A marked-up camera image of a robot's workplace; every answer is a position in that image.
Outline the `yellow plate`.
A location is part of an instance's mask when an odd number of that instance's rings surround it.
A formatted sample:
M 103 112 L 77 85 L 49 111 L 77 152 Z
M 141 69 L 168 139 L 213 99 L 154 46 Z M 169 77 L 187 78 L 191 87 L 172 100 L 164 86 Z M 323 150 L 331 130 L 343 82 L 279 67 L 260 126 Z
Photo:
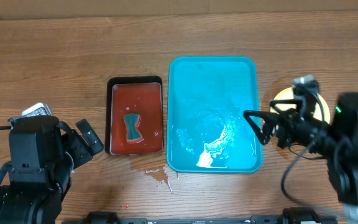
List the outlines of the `yellow plate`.
M 292 100 L 294 98 L 292 88 L 286 88 L 279 92 L 273 100 Z M 321 105 L 323 107 L 324 116 L 321 114 L 321 108 L 319 107 L 319 104 L 315 104 L 315 111 L 313 113 L 313 118 L 318 119 L 320 121 L 324 120 L 327 123 L 330 123 L 331 115 L 329 112 L 329 107 L 324 98 L 318 94 L 318 99 L 321 102 Z M 295 104 L 277 104 L 276 107 L 280 109 L 281 111 L 288 110 L 290 108 L 296 108 Z

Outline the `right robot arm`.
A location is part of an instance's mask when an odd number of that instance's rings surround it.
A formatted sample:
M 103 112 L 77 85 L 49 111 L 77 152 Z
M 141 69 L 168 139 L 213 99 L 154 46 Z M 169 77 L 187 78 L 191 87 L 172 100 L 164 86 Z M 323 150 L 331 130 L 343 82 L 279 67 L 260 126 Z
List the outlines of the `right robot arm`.
M 298 144 L 326 160 L 329 181 L 344 206 L 343 217 L 358 223 L 358 92 L 339 95 L 332 124 L 313 117 L 312 109 L 320 104 L 317 94 L 304 93 L 291 100 L 272 100 L 273 113 L 245 110 L 243 117 L 261 144 L 276 136 L 281 148 Z

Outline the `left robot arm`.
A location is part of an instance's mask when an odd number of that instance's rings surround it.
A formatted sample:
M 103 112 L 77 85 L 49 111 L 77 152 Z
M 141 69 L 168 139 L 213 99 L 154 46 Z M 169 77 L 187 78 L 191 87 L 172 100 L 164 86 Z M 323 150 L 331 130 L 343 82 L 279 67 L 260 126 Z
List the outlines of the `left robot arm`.
M 72 129 L 55 116 L 11 118 L 11 160 L 0 168 L 0 224 L 55 223 L 71 173 L 100 153 L 87 120 Z

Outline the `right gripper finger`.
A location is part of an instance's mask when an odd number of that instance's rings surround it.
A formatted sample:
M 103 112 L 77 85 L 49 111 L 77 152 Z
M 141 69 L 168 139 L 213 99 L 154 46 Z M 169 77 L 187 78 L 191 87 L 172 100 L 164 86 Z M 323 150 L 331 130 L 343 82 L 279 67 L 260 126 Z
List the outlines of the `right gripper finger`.
M 262 145 L 270 142 L 278 125 L 278 114 L 264 111 L 245 110 L 244 119 L 248 122 Z
M 271 100 L 269 102 L 269 111 L 276 114 L 293 114 L 298 113 L 303 107 L 303 100 Z

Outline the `green and pink sponge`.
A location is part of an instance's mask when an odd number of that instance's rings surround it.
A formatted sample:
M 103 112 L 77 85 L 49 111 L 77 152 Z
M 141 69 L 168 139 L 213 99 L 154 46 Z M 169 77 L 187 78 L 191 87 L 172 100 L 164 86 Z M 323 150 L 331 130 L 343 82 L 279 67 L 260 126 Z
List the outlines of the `green and pink sponge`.
M 129 113 L 124 115 L 124 124 L 126 127 L 126 141 L 129 144 L 141 142 L 144 138 L 139 131 L 140 115 Z

